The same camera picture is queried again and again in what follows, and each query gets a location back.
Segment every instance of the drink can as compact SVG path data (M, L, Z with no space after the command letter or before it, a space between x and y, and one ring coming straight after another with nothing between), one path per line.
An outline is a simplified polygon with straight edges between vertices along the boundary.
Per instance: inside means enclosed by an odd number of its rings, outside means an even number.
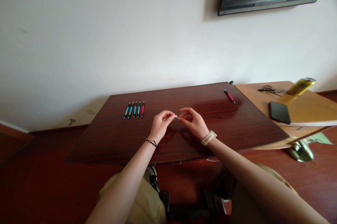
M315 84L315 79L312 78L304 78L297 81L296 84L294 84L287 93L292 95L301 95L304 93L309 87L311 87L313 84Z

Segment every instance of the table surface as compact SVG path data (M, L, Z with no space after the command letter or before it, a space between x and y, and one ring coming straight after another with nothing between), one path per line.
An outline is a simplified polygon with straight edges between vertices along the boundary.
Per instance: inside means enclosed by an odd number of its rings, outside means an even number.
M232 103L224 93L234 98ZM124 120L131 101L145 101L144 118ZM236 151L288 138L238 89L228 82L112 95L82 134L67 157L68 162L126 165L148 137L153 117L162 110L180 114L192 107L204 118L218 139ZM213 156L177 120L167 128L150 163L167 163Z
M333 126L337 125L337 103L320 96L310 90L300 96L287 94L286 91L293 85L291 81L267 82L235 85L254 105L265 115L269 115L268 104L271 101L288 106L291 126ZM283 90L275 94L260 92L258 89L269 85L274 89Z

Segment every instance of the phone screen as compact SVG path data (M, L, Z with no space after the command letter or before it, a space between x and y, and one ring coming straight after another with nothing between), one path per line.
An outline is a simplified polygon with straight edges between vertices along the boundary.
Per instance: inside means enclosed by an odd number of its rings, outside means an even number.
M270 118L275 121L283 122L285 124L290 124L290 117L288 113L288 107L284 104L270 102L269 103L269 114Z

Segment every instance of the beige watch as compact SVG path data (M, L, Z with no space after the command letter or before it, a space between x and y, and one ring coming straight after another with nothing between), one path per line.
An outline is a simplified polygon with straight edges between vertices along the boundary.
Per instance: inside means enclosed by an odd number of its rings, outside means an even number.
M210 140L212 140L216 136L217 136L216 133L214 133L213 131L210 131L210 133L208 135L206 135L205 138L201 141L201 144L203 146L207 146L207 144L210 142Z

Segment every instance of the beige pants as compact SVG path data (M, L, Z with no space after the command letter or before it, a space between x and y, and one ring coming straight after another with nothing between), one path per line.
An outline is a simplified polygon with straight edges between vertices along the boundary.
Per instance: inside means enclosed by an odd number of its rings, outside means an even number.
M262 164L256 164L286 186L295 191L276 171ZM119 174L111 177L99 191L98 200L117 178ZM270 223L268 217L258 208L254 200L236 182L235 178L227 173L226 190L232 199L231 223ZM166 223L165 207L156 190L150 185L149 174L145 172L135 201L126 223Z
M99 191L98 200L118 175L119 173L115 174L105 183L104 187ZM158 192L150 185L149 173L147 171L145 171L140 183L126 223L166 223L164 204L160 200Z

